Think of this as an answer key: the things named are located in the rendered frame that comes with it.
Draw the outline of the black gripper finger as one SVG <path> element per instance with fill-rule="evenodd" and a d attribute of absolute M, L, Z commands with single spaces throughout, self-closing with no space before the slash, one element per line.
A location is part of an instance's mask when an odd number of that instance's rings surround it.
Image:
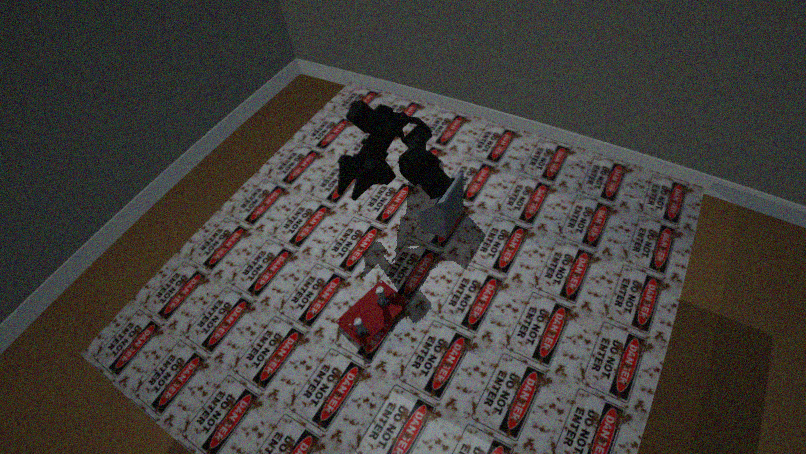
<path fill-rule="evenodd" d="M 381 184 L 383 183 L 381 180 L 376 178 L 374 175 L 366 171 L 365 169 L 359 168 L 357 178 L 355 181 L 355 185 L 353 188 L 352 200 L 356 200 L 359 198 L 369 187 L 374 184 Z"/>
<path fill-rule="evenodd" d="M 345 189 L 349 186 L 353 179 L 357 178 L 357 174 L 354 173 L 352 170 L 344 166 L 343 164 L 338 164 L 339 166 L 339 175 L 338 175 L 338 186 L 337 186 L 337 194 L 341 195 Z"/>

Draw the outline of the red circuit board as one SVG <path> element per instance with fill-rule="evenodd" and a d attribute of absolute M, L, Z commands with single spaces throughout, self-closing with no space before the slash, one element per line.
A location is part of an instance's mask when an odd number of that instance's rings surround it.
<path fill-rule="evenodd" d="M 364 349 L 409 302 L 382 280 L 351 306 L 336 323 Z"/>

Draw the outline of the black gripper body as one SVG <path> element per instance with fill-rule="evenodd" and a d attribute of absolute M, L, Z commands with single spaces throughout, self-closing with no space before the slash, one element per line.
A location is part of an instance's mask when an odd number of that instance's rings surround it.
<path fill-rule="evenodd" d="M 340 155 L 337 162 L 343 164 L 354 173 L 358 174 L 359 168 L 365 169 L 379 180 L 388 182 L 391 177 L 391 170 L 380 163 L 383 156 L 389 154 L 388 147 L 374 138 L 368 137 L 367 140 L 362 140 L 362 147 L 358 154 L 354 153 L 353 156 L 343 154 Z"/>

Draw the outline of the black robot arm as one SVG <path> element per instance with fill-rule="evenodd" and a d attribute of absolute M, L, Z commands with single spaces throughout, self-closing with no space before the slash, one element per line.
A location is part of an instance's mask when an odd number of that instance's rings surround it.
<path fill-rule="evenodd" d="M 413 185 L 418 183 L 430 196 L 430 200 L 443 196 L 455 178 L 450 178 L 440 167 L 441 160 L 426 150 L 426 142 L 432 138 L 432 130 L 417 117 L 403 111 L 393 112 L 389 106 L 379 104 L 374 110 L 363 102 L 355 101 L 346 115 L 368 137 L 390 146 L 393 139 L 400 138 L 409 148 L 399 156 L 400 173 Z M 403 128 L 417 125 L 404 137 Z"/>

